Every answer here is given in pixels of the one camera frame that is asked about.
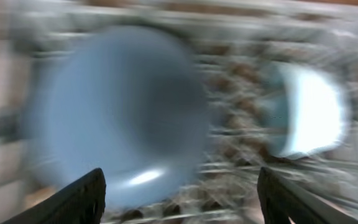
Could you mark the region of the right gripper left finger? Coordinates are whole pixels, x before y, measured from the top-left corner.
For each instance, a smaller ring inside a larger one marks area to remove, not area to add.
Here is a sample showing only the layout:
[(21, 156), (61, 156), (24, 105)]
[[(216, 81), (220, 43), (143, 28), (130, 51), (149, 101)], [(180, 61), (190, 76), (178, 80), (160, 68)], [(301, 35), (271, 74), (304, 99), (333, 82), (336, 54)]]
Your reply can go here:
[(96, 168), (2, 224), (100, 224), (105, 196), (104, 173)]

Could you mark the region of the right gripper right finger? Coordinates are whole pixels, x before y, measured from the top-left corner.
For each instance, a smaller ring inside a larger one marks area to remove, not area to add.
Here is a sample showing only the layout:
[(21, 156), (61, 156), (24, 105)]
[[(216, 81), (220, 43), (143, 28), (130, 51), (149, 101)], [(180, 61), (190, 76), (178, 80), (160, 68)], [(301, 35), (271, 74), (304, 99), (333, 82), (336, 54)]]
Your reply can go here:
[(268, 167), (260, 168), (257, 193), (265, 224), (358, 224)]

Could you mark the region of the light blue rice bowl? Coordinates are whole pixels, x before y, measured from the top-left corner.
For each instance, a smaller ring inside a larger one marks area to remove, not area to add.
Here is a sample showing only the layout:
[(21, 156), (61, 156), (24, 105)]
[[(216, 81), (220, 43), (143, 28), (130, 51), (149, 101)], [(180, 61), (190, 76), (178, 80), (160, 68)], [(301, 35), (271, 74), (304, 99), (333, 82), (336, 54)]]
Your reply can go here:
[(340, 146), (350, 128), (351, 106), (333, 74), (309, 65), (270, 62), (260, 71), (260, 122), (274, 157), (299, 159)]

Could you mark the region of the dark blue bowl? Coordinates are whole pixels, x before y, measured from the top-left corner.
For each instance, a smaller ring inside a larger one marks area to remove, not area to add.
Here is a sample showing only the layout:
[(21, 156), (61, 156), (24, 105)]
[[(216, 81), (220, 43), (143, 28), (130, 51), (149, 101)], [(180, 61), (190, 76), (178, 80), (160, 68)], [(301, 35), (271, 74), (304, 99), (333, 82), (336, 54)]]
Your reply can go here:
[(208, 146), (193, 51), (151, 27), (113, 27), (46, 63), (23, 122), (37, 180), (60, 189), (100, 168), (110, 208), (175, 194)]

